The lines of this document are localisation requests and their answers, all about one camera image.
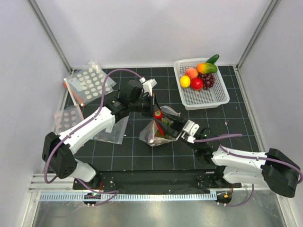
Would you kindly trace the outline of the toy red apple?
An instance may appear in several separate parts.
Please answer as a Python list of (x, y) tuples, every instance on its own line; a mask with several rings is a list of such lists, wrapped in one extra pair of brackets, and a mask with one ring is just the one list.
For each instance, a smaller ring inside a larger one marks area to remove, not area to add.
[(204, 83), (201, 78), (193, 78), (191, 80), (190, 86), (193, 90), (201, 90), (204, 86)]

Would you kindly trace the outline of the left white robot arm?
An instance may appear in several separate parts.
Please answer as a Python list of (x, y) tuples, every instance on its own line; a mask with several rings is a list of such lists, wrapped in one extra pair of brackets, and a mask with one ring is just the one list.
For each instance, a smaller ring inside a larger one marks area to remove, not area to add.
[(52, 170), (60, 179), (79, 178), (89, 189), (96, 189), (100, 185), (96, 169), (77, 160), (74, 155), (88, 140), (131, 112), (152, 117), (155, 104), (152, 89), (156, 84), (154, 79), (130, 80), (119, 91), (106, 94), (100, 107), (80, 123), (58, 135), (48, 133), (42, 153), (45, 172)]

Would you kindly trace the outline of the clear white-dotted zip bag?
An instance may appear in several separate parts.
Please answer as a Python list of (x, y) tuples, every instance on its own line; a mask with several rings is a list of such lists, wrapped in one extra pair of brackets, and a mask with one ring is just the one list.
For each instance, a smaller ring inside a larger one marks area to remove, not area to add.
[[(173, 116), (180, 116), (174, 109), (169, 106), (162, 106), (160, 110), (153, 113), (153, 116), (157, 120), (161, 120), (162, 123), (170, 126), (172, 121), (169, 120), (164, 114), (171, 114)], [(139, 135), (139, 140), (145, 142), (151, 147), (159, 146), (169, 142), (173, 142), (176, 139), (170, 136), (168, 133), (164, 132), (164, 129), (154, 120), (152, 120)]]

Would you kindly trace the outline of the toy pineapple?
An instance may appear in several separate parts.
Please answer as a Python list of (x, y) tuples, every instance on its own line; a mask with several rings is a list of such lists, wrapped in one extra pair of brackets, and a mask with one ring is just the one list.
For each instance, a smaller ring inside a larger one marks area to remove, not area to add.
[[(167, 126), (171, 125), (171, 122), (169, 120), (167, 120), (166, 118), (162, 118), (162, 123), (166, 124)], [(164, 136), (161, 136), (160, 133), (159, 133), (157, 125), (155, 126), (155, 137), (160, 137), (160, 138), (164, 138), (164, 139), (168, 139), (168, 140), (172, 140), (173, 139), (173, 137), (170, 136), (165, 131), (164, 131)]]

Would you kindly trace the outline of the white plastic basket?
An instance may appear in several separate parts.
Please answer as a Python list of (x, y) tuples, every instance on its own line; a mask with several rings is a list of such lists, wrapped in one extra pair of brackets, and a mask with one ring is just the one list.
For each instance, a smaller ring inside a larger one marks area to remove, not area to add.
[(230, 97), (218, 70), (214, 73), (214, 85), (209, 89), (193, 90), (192, 88), (182, 88), (179, 79), (185, 74), (188, 68), (195, 68), (199, 63), (206, 62), (208, 58), (192, 58), (175, 61), (173, 68), (177, 81), (180, 99), (186, 110), (198, 110), (216, 108), (229, 102)]

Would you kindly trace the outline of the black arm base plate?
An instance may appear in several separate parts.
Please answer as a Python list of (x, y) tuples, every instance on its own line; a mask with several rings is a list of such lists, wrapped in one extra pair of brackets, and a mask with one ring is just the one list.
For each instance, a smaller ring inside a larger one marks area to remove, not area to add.
[(220, 173), (212, 169), (100, 171), (85, 184), (96, 190), (119, 190), (121, 194), (194, 193), (241, 187), (240, 183), (228, 183)]

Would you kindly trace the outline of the toy red chili pepper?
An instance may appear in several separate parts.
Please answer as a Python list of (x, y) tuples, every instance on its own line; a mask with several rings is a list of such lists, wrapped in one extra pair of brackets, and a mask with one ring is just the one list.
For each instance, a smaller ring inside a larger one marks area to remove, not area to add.
[(162, 122), (162, 111), (161, 110), (157, 110), (153, 113), (153, 117), (156, 121), (156, 125), (158, 127), (159, 133), (161, 136), (164, 136), (164, 131), (160, 125), (160, 122)]

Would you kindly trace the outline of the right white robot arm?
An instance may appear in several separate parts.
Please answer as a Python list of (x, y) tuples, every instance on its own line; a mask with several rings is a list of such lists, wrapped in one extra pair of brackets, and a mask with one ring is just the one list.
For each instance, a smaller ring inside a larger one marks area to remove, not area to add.
[(210, 128), (200, 128), (192, 120), (168, 115), (169, 122), (156, 120), (161, 130), (195, 150), (198, 159), (216, 166), (214, 184), (246, 183), (267, 186), (284, 197), (293, 198), (297, 185), (303, 181), (300, 167), (282, 151), (270, 148), (267, 152), (249, 152), (227, 148), (224, 139), (241, 134), (213, 135)]

